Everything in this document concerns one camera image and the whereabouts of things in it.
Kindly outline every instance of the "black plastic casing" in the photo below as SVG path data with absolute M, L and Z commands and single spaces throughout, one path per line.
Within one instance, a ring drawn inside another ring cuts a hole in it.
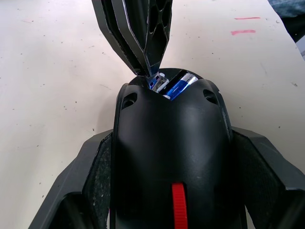
M 197 77 L 173 101 L 137 85 L 121 89 L 112 229 L 173 228 L 171 185 L 177 182 L 186 191 L 189 228 L 240 228 L 231 126 L 217 87 Z

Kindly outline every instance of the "white table surface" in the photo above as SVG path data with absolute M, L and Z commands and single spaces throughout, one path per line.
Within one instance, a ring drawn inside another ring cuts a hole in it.
M 0 228 L 25 229 L 83 142 L 112 128 L 134 75 L 90 0 L 1 0 L 0 19 Z M 305 173 L 305 62 L 267 0 L 174 0 L 162 67 L 212 80 L 232 125 Z

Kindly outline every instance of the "red zip tie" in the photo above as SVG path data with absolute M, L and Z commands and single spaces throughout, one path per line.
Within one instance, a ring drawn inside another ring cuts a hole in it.
M 172 184 L 175 229 L 187 229 L 186 202 L 183 184 Z

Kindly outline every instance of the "blue battery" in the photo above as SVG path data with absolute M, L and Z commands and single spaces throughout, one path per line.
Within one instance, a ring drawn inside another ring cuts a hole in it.
M 189 85 L 197 81 L 198 78 L 194 76 L 193 74 L 187 73 L 185 74 L 181 80 L 178 81 L 178 83 L 175 84 L 174 87 L 172 87 L 171 90 L 169 90 L 165 95 L 163 95 L 165 98 L 168 98 L 170 100 L 175 99 L 181 92 L 183 92 Z

